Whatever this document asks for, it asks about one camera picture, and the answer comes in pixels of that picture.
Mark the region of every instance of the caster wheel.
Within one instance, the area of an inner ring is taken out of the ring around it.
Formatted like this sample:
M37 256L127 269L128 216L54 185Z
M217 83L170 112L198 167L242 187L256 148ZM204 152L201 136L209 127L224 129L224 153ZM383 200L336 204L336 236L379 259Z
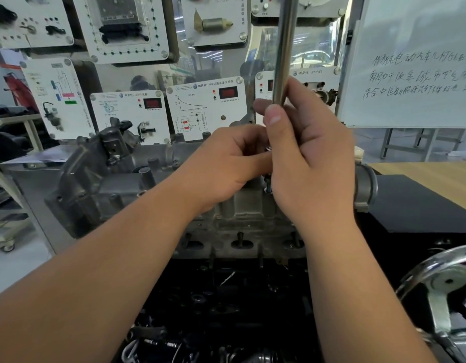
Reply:
M12 244L11 246L3 246L0 248L1 251L3 251L5 254L8 252L11 252L12 250L15 249L15 245Z

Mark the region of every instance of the hand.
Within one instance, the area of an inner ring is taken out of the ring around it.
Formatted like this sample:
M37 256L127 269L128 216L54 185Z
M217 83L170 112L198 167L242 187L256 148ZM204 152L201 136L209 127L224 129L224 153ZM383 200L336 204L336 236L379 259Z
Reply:
M197 213L210 210L247 181L272 171L265 127L242 125L217 129L170 176L187 191Z
M257 99L272 147L272 190L299 228L320 228L353 219L354 138L329 107L294 78L284 108Z

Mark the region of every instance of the sensor display board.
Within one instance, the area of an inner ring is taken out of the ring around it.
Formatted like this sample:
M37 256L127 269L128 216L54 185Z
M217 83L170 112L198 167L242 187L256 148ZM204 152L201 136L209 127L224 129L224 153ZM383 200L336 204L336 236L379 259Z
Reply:
M466 0L365 0L338 116L350 127L466 128Z
M90 95L99 130L110 126L110 118L131 121L129 130L143 145L170 142L164 96L160 90L121 91Z
M95 128L79 79L68 58L43 58L21 63L51 138L89 137Z
M163 0L73 2L93 62L115 64L169 58Z
M166 90L176 134L201 140L204 132L228 127L247 114L245 82L240 76L170 86Z
M274 74L274 71L257 73L255 79L255 98L272 100ZM314 91L330 107L331 111L335 113L340 79L340 71L337 67L292 69L289 74ZM256 113L255 122L263 125L263 116Z
M247 0L181 0L187 43L213 46L248 39Z
M339 18L347 10L349 0L299 0L298 18ZM251 15L257 18L278 18L280 0L251 0Z
M62 0L0 0L0 48L73 45Z

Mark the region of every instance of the fingernail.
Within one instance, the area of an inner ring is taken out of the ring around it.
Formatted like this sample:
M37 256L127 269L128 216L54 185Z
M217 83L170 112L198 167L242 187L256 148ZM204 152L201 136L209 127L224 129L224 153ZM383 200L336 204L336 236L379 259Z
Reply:
M264 124L265 126L271 126L274 123L280 121L282 118L281 116L281 108L277 104L269 105L265 110L264 116Z

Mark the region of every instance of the chrome pole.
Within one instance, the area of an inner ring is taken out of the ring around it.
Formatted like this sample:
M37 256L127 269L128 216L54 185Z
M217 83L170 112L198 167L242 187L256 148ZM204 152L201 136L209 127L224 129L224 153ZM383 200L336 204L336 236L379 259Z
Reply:
M292 43L294 42L294 32L297 25L298 2L299 0L281 0L280 2L273 104L283 105L285 102L285 86L289 77Z

